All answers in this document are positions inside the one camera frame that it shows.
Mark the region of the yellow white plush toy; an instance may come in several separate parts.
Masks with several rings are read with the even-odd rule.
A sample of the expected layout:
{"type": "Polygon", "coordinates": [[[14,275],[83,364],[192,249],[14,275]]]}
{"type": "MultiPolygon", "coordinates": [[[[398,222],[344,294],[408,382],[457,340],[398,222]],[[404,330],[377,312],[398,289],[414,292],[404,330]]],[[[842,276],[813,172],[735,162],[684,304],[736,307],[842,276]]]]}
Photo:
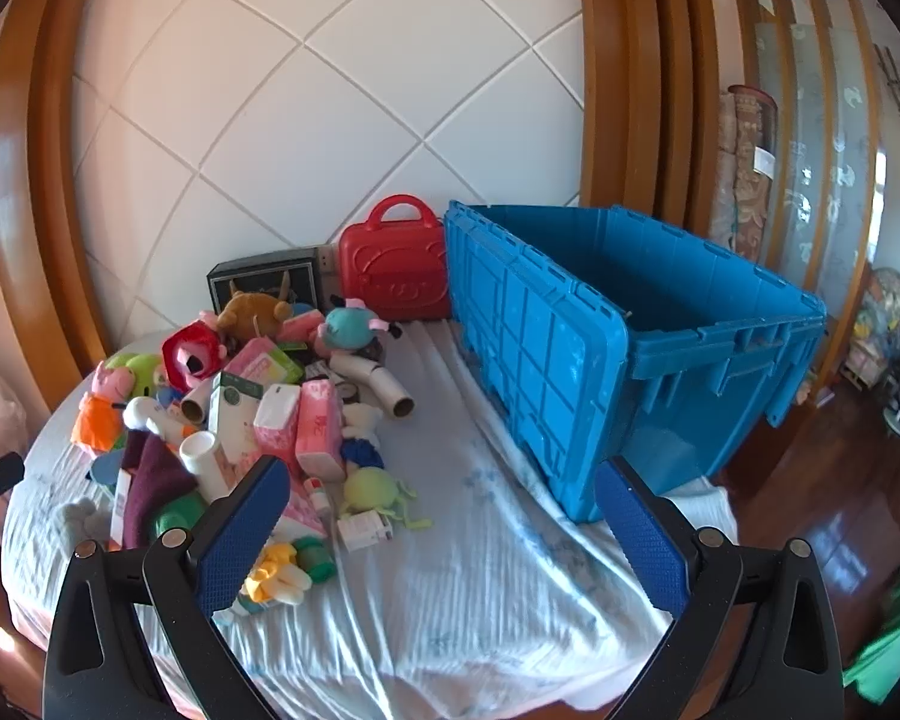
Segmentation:
{"type": "Polygon", "coordinates": [[[297,566],[297,550],[289,543],[269,543],[261,551],[240,593],[255,603],[299,606],[312,590],[313,580],[297,566]]]}

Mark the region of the red toy suitcase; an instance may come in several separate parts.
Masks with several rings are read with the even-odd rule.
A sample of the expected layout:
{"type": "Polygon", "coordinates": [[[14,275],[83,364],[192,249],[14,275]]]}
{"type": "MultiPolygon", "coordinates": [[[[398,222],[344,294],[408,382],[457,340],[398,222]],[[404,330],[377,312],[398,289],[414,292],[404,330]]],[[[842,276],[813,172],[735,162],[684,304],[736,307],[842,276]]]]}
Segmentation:
{"type": "Polygon", "coordinates": [[[343,296],[383,320],[445,320],[452,312],[443,224],[414,195],[390,195],[367,220],[346,227],[338,271],[343,296]]]}

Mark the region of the green plush toy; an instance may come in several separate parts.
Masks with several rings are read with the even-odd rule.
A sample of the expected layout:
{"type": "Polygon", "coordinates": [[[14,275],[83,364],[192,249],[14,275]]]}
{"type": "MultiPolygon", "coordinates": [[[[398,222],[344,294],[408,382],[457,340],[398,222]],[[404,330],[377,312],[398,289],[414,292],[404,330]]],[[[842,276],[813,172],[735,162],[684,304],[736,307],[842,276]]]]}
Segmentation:
{"type": "Polygon", "coordinates": [[[110,371],[126,367],[130,371],[133,376],[133,387],[128,394],[130,398],[155,398],[165,383],[162,356],[155,353],[116,353],[105,362],[105,367],[110,371]]]}

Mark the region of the black gift box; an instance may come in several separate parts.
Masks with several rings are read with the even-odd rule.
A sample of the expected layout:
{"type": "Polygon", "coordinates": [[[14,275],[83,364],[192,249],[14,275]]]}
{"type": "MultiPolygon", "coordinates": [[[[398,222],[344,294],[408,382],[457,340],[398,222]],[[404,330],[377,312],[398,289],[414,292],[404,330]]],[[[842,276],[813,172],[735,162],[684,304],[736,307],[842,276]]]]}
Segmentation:
{"type": "Polygon", "coordinates": [[[233,291],[265,293],[273,298],[286,291],[286,301],[295,309],[325,309],[334,278],[334,245],[295,247],[227,260],[214,265],[206,275],[216,314],[232,298],[233,291]]]}

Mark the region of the pink tissue pack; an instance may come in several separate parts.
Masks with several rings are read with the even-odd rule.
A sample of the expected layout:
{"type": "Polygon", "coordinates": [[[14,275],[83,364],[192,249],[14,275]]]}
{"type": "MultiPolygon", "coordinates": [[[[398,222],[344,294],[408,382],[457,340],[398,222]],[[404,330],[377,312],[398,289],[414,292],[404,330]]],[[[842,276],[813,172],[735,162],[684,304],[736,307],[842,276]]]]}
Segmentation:
{"type": "Polygon", "coordinates": [[[318,379],[304,383],[295,436],[295,458],[302,472],[326,483],[343,481],[342,430],[341,402],[333,382],[318,379]]]}

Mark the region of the white green medicine box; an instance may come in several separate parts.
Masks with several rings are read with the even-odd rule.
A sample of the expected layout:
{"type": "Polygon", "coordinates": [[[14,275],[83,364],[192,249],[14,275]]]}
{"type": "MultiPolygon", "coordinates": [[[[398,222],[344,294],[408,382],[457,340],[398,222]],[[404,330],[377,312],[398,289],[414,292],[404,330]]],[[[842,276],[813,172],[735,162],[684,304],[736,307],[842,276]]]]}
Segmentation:
{"type": "Polygon", "coordinates": [[[222,371],[212,381],[208,429],[217,437],[224,457],[237,466],[258,457],[253,421],[263,387],[253,380],[222,371]]]}

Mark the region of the wooden door frame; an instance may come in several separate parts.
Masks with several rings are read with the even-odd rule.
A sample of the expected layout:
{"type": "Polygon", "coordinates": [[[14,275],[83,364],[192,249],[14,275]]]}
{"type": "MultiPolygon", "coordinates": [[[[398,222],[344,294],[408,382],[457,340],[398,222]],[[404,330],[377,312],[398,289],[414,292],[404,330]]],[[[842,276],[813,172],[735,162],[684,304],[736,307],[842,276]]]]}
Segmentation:
{"type": "Polygon", "coordinates": [[[622,205],[703,238],[717,187],[712,0],[582,0],[580,203],[622,205]]]}

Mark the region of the rolled patterned carpet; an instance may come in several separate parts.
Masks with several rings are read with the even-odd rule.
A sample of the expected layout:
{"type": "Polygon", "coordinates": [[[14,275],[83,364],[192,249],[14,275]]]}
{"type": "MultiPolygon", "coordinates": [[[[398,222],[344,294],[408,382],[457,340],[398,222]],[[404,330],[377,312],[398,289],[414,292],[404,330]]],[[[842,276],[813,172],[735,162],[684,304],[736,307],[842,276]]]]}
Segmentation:
{"type": "Polygon", "coordinates": [[[731,85],[720,96],[709,239],[750,262],[761,258],[766,237],[776,146],[774,99],[756,86],[731,85]]]}

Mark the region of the white cylindrical bottle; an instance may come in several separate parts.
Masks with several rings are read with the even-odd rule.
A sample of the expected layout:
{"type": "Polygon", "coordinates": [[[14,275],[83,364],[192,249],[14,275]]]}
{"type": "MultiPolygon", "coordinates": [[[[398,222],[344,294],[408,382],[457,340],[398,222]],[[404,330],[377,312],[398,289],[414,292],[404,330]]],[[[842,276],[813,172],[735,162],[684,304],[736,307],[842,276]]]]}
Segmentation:
{"type": "Polygon", "coordinates": [[[226,456],[222,454],[215,434],[211,431],[191,433],[178,445],[178,456],[187,472],[196,478],[199,494],[208,504],[229,495],[226,456]]]}

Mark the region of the green plastic bag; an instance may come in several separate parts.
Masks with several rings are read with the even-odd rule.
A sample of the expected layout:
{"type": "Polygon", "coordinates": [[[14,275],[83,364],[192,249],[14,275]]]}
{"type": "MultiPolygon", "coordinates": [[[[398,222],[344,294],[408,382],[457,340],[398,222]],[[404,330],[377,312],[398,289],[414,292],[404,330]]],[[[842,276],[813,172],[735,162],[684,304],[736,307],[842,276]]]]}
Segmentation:
{"type": "Polygon", "coordinates": [[[844,671],[844,686],[854,686],[870,704],[882,706],[900,683],[900,571],[886,600],[886,614],[875,639],[863,645],[844,671]]]}

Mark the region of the white cardboard tube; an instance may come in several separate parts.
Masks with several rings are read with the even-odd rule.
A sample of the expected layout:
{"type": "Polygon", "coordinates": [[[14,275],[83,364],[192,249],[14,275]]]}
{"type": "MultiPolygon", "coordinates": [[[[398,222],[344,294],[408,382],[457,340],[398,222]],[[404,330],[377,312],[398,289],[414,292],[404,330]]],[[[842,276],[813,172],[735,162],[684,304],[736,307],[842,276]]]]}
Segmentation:
{"type": "Polygon", "coordinates": [[[329,367],[338,376],[367,387],[392,418],[408,418],[416,408],[414,398],[403,384],[383,364],[373,359],[334,353],[329,358],[329,367]]]}

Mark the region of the pink wet wipes pack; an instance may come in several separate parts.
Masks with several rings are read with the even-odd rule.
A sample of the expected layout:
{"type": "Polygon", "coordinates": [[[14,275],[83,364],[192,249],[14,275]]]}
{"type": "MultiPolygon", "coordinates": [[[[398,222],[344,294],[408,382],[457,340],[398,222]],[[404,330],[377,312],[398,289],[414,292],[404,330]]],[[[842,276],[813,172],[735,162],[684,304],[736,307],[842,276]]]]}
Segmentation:
{"type": "Polygon", "coordinates": [[[247,341],[244,348],[227,362],[224,371],[259,383],[261,387],[273,383],[299,383],[305,376],[304,369],[268,337],[247,341]]]}

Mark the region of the wooden glass partition screen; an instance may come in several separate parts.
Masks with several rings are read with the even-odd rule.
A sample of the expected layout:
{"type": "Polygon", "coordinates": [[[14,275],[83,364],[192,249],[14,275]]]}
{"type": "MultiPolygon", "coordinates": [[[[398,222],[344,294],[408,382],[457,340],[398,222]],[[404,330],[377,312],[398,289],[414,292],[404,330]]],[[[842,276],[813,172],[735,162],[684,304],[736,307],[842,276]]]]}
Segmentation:
{"type": "Polygon", "coordinates": [[[813,385],[837,374],[877,249],[886,156],[865,0],[736,0],[745,82],[767,94],[759,263],[824,305],[813,385]]]}

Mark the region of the dark maroon pouch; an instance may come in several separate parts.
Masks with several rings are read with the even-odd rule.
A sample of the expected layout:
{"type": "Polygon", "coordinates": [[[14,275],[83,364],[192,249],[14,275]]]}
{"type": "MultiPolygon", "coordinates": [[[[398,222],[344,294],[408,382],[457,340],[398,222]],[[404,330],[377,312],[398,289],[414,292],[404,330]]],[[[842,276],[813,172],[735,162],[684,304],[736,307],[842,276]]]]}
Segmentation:
{"type": "Polygon", "coordinates": [[[196,478],[159,437],[130,431],[121,470],[131,481],[123,509],[123,546],[136,550],[149,543],[149,527],[165,505],[198,488],[196,478]]]}

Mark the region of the blue plastic storage crate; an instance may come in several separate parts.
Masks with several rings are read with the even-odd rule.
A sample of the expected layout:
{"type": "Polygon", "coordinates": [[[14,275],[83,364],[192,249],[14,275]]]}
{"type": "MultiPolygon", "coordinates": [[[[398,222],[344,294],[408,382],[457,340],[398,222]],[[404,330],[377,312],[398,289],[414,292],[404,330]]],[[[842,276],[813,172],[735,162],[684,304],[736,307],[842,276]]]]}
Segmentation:
{"type": "Polygon", "coordinates": [[[820,298],[624,206],[453,203],[443,231],[478,382],[577,523],[605,460],[667,493],[784,421],[826,325],[820,298]]]}

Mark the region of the brown plush bear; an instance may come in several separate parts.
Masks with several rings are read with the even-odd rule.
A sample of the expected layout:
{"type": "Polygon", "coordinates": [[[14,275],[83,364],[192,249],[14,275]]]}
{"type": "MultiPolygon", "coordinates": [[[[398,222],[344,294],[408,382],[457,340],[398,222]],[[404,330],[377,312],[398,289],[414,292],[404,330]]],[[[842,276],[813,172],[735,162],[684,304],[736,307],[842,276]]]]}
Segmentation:
{"type": "Polygon", "coordinates": [[[260,291],[242,291],[229,281],[230,299],[215,319],[217,332],[231,340],[247,343],[254,338],[274,340],[292,317],[289,273],[284,271],[276,296],[260,291]]]}

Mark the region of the teal plush toy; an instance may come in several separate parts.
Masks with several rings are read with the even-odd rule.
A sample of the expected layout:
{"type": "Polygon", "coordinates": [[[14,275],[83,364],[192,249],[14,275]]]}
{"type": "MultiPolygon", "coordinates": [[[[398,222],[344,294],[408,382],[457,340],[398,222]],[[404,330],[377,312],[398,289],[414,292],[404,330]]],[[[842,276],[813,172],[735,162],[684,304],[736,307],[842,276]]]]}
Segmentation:
{"type": "Polygon", "coordinates": [[[356,353],[382,335],[400,338],[403,330],[365,305],[362,299],[333,296],[331,309],[318,325],[317,337],[329,351],[356,353]]]}

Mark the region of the red plush toy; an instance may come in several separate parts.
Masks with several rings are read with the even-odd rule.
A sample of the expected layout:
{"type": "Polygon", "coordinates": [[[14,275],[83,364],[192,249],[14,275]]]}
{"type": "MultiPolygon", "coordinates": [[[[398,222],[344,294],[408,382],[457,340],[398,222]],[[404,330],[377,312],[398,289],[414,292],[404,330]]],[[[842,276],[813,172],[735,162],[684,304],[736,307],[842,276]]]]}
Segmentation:
{"type": "Polygon", "coordinates": [[[227,362],[227,346],[202,320],[188,323],[165,338],[160,354],[167,382],[182,394],[212,379],[227,362]]]}

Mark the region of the light green plush frog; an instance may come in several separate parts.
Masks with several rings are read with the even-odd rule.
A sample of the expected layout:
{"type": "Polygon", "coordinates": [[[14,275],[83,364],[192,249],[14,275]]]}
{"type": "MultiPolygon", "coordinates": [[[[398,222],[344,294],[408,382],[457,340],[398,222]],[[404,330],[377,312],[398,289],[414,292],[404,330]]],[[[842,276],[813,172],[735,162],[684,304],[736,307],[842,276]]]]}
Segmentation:
{"type": "Polygon", "coordinates": [[[413,518],[408,507],[418,493],[401,479],[377,466],[361,466],[352,472],[343,484],[341,515],[352,517],[364,512],[375,512],[380,517],[402,523],[408,530],[425,530],[432,527],[427,517],[413,518]]]}

